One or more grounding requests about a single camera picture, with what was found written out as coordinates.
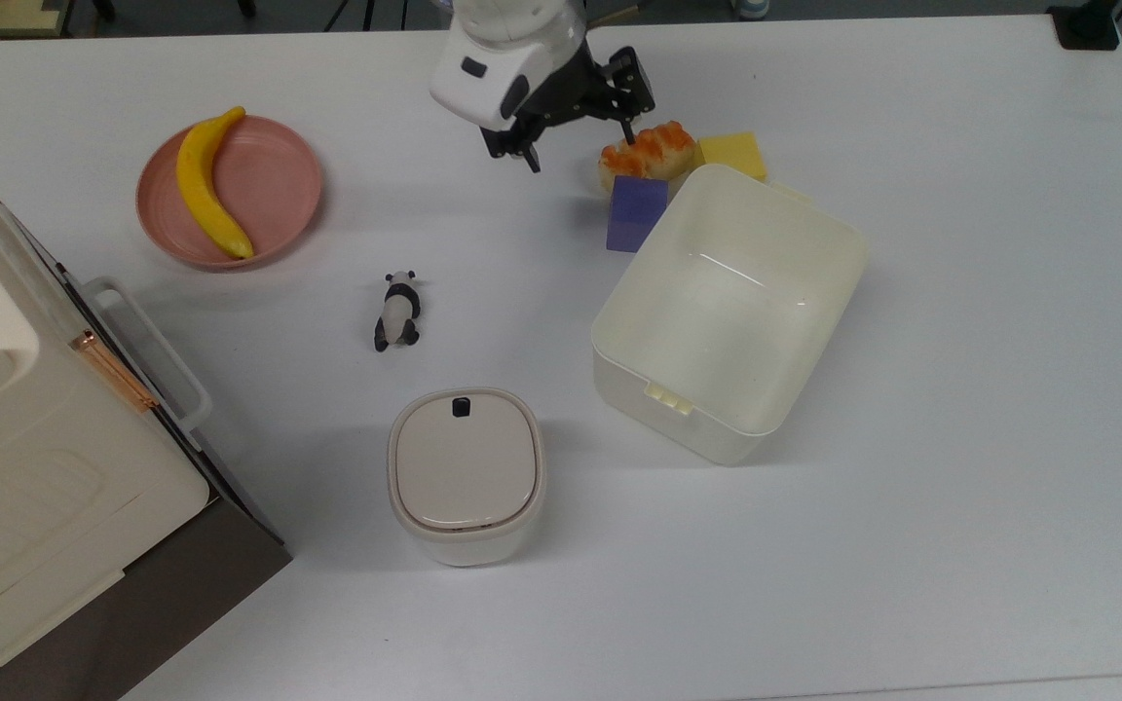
panda figurine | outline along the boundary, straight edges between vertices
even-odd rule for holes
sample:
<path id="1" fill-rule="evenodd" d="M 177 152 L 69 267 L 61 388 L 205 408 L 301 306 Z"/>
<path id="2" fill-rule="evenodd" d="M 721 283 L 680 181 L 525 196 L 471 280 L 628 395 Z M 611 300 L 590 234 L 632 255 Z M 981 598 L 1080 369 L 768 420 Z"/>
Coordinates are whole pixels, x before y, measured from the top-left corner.
<path id="1" fill-rule="evenodd" d="M 375 350 L 383 351 L 393 343 L 414 345 L 417 343 L 417 325 L 414 320 L 423 312 L 414 289 L 414 270 L 397 270 L 384 276 L 387 294 L 384 294 L 384 314 L 375 324 Z"/>

canister lid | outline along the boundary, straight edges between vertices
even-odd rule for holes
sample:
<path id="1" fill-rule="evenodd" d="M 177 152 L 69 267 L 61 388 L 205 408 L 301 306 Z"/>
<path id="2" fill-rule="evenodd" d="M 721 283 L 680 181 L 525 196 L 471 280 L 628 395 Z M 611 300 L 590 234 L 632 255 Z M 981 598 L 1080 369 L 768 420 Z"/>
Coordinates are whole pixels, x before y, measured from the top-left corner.
<path id="1" fill-rule="evenodd" d="M 433 395 L 396 418 L 390 479 L 423 527 L 494 527 L 525 509 L 540 483 L 534 418 L 495 389 Z"/>

yellow banana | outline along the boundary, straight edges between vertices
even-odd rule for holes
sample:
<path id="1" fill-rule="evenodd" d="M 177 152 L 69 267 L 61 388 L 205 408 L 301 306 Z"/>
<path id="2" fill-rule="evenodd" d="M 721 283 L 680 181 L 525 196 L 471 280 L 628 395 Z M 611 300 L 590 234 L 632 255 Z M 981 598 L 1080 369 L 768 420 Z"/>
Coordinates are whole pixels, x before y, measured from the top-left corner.
<path id="1" fill-rule="evenodd" d="M 193 124 L 193 129 L 184 135 L 180 155 L 175 157 L 175 183 L 180 185 L 184 204 L 210 240 L 232 258 L 252 257 L 254 245 L 249 243 L 249 237 L 232 214 L 219 203 L 211 168 L 223 135 L 245 116 L 243 107 L 232 107 L 214 119 Z"/>

yellow sponge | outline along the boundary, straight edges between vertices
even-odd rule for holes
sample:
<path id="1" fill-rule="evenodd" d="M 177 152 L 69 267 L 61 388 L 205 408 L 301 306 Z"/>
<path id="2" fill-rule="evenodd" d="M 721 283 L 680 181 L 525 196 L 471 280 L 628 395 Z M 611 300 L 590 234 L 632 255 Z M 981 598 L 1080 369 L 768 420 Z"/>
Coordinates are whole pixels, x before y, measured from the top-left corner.
<path id="1" fill-rule="evenodd" d="M 728 133 L 725 137 L 700 138 L 696 144 L 693 167 L 699 168 L 703 164 L 729 166 L 761 182 L 770 176 L 764 169 L 764 159 L 761 159 L 761 147 L 756 145 L 756 135 L 748 131 Z"/>

purple cube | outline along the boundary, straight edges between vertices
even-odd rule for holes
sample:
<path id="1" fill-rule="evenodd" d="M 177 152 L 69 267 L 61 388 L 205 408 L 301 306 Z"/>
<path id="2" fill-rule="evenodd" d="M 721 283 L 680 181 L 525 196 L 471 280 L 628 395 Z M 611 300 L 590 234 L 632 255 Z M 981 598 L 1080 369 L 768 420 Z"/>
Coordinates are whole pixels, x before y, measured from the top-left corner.
<path id="1" fill-rule="evenodd" d="M 663 179 L 617 176 L 609 205 L 609 251 L 635 253 L 669 204 L 669 183 Z"/>

